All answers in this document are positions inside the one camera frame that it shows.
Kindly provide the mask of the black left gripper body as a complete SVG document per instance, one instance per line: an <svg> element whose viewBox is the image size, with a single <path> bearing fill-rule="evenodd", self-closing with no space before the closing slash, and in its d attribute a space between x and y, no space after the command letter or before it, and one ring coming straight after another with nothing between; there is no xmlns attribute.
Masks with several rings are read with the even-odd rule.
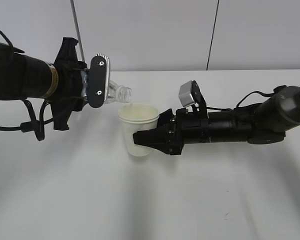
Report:
<svg viewBox="0 0 300 240"><path fill-rule="evenodd" d="M81 70L87 67L84 62L54 62L58 73L58 85L54 94L48 99L52 110L82 110L85 103L82 98Z"/></svg>

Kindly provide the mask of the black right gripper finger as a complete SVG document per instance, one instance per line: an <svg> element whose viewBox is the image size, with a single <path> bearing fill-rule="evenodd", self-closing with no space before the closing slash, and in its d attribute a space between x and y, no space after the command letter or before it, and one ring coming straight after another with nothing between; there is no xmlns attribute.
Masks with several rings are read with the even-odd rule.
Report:
<svg viewBox="0 0 300 240"><path fill-rule="evenodd" d="M136 145L156 149L162 153L170 152L169 133L165 127L137 131L132 137Z"/></svg>
<svg viewBox="0 0 300 240"><path fill-rule="evenodd" d="M159 114L157 121L157 128L165 127L167 129L174 129L176 125L176 115L174 115L171 108Z"/></svg>

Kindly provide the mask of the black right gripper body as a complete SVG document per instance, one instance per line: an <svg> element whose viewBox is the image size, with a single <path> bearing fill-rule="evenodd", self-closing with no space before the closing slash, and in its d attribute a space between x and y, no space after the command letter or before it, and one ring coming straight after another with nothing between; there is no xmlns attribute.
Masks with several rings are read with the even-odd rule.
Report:
<svg viewBox="0 0 300 240"><path fill-rule="evenodd" d="M188 111L186 108L176 110L170 122L167 139L167 154L180 155L186 144L209 143L209 120L206 110Z"/></svg>

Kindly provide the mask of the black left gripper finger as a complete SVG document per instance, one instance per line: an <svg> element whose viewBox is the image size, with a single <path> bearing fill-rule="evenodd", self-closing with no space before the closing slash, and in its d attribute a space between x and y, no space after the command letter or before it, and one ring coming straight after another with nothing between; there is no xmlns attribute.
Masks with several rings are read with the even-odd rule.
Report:
<svg viewBox="0 0 300 240"><path fill-rule="evenodd" d="M65 99L51 103L53 118L53 129L57 131L69 130L68 120L72 112L80 112L83 109L84 101L78 98Z"/></svg>
<svg viewBox="0 0 300 240"><path fill-rule="evenodd" d="M59 69L79 71L87 68L84 61L79 61L76 45L79 41L73 37L63 37L61 47L55 58L53 65Z"/></svg>

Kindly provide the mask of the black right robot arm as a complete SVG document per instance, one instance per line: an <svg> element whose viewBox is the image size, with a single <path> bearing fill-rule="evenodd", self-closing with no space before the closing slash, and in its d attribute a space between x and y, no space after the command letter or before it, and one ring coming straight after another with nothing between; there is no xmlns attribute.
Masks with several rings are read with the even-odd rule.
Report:
<svg viewBox="0 0 300 240"><path fill-rule="evenodd" d="M300 126L300 86L281 85L262 103L235 108L208 107L196 81L179 89L182 108L159 115L156 128L133 133L136 145L167 155L180 155L186 144L247 142L267 145L284 140L286 131Z"/></svg>

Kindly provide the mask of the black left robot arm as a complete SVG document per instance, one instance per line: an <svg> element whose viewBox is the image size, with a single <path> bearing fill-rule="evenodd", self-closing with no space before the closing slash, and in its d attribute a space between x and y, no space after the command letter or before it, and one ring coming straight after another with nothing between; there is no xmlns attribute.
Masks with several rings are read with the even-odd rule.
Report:
<svg viewBox="0 0 300 240"><path fill-rule="evenodd" d="M54 63L25 55L18 48L0 43L0 101L44 99L50 102L54 130L68 130L72 112L86 105L82 97L78 40L64 37Z"/></svg>

